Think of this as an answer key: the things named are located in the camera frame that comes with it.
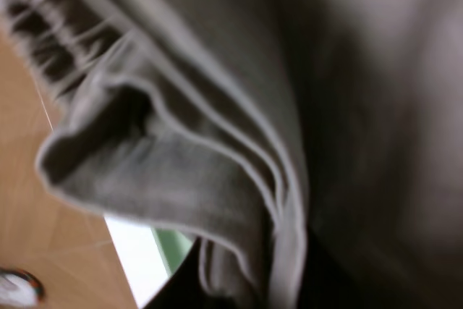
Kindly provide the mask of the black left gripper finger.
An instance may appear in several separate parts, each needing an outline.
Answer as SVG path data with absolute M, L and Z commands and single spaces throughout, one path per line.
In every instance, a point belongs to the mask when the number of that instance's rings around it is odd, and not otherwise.
M 224 298 L 207 295 L 200 283 L 199 254 L 197 240 L 174 275 L 144 309 L 224 308 Z

